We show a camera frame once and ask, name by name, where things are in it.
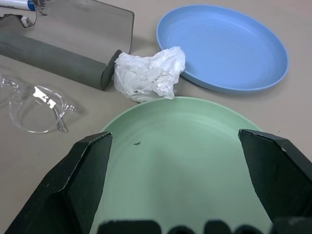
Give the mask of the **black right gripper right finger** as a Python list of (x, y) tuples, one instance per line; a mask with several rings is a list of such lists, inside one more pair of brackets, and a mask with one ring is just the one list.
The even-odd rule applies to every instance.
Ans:
[(238, 138), (252, 185), (269, 218), (311, 217), (311, 161), (280, 136), (241, 129)]

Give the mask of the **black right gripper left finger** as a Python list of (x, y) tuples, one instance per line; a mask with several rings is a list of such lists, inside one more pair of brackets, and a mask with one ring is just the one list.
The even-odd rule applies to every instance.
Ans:
[(88, 234), (101, 200), (112, 133), (76, 142), (43, 178), (7, 234)]

